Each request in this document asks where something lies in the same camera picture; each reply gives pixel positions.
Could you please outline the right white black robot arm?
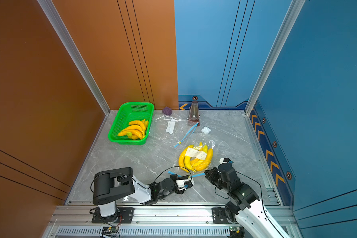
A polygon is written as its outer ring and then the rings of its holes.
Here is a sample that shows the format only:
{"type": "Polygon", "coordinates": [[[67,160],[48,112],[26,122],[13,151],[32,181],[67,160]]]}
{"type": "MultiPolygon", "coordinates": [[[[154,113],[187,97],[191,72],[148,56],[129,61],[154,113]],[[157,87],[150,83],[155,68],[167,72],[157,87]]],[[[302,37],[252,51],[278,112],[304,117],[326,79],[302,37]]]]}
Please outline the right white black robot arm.
{"type": "Polygon", "coordinates": [[[238,223],[254,238],[288,238],[289,235],[271,216],[263,198],[239,178],[232,161],[221,163],[205,172],[206,179],[219,190],[224,190],[230,202],[225,205],[228,221],[238,223]]]}

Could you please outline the yellow banana bunch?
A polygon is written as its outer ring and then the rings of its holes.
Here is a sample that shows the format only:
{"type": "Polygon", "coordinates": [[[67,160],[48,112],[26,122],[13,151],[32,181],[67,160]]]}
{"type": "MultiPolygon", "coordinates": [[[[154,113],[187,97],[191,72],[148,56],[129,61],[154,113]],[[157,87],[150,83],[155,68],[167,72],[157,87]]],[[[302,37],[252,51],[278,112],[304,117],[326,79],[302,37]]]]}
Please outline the yellow banana bunch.
{"type": "Polygon", "coordinates": [[[189,145],[179,155],[178,166],[185,172],[202,172],[211,165],[213,155],[214,150],[208,144],[189,145]]]}
{"type": "Polygon", "coordinates": [[[118,136],[126,136],[131,140],[142,140],[146,137],[149,121],[136,120],[129,122],[128,127],[118,133],[118,136]]]}

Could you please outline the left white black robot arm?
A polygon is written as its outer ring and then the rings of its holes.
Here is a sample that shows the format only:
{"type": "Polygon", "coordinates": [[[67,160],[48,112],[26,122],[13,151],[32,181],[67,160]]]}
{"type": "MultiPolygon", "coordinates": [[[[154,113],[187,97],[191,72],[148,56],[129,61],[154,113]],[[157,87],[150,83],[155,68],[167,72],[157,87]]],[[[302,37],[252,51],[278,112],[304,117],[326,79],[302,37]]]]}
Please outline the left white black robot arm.
{"type": "Polygon", "coordinates": [[[92,223],[130,223],[133,209],[118,208],[118,200],[128,196],[142,205],[154,205],[173,193],[183,194],[193,185],[191,174],[172,174],[163,181],[144,184],[136,178],[131,167],[98,172],[90,185],[93,204],[96,205],[90,210],[92,223]]]}

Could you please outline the clear zip-top bag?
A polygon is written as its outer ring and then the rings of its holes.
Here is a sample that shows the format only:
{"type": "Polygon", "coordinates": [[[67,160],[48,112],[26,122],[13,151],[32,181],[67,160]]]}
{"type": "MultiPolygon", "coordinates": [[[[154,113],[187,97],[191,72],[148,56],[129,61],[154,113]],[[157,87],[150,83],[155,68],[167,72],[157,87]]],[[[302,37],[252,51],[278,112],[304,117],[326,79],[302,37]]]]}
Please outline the clear zip-top bag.
{"type": "Polygon", "coordinates": [[[217,140],[210,136],[197,135],[183,141],[176,139],[170,143],[170,146],[174,164],[167,173],[195,177],[212,166],[217,140]]]}
{"type": "Polygon", "coordinates": [[[199,122],[167,115],[157,115],[152,119],[152,128],[149,135],[177,148],[186,143],[198,126],[199,122]]]}

